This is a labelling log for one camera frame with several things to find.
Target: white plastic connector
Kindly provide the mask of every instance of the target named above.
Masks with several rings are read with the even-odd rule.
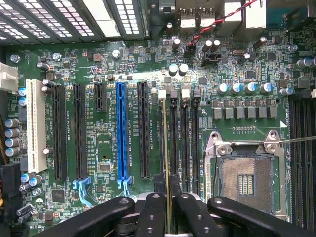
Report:
[[[158,99],[165,100],[167,98],[166,90],[158,91]]]
[[[26,80],[26,112],[29,172],[41,172],[47,169],[45,124],[45,94],[39,80]]]
[[[18,91],[18,70],[0,63],[0,90]]]

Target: cable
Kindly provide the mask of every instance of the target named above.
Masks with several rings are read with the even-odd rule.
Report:
[[[189,46],[193,46],[194,44],[196,44],[196,43],[199,41],[199,38],[201,37],[201,35],[202,35],[203,33],[205,33],[206,31],[212,29],[212,27],[213,27],[213,26],[216,26],[217,23],[222,23],[222,22],[224,22],[226,18],[228,18],[228,17],[234,15],[234,14],[237,13],[237,12],[240,12],[241,10],[243,10],[244,8],[246,8],[246,7],[250,6],[250,5],[252,5],[252,4],[253,4],[254,2],[256,2],[256,1],[257,1],[257,0],[252,0],[252,1],[250,1],[250,2],[245,3],[242,7],[236,9],[236,11],[231,12],[231,13],[227,14],[226,16],[224,16],[223,18],[220,18],[220,19],[214,21],[214,22],[213,22],[211,25],[209,25],[208,27],[202,29],[202,30],[200,31],[200,33],[193,35],[192,41],[189,43]]]

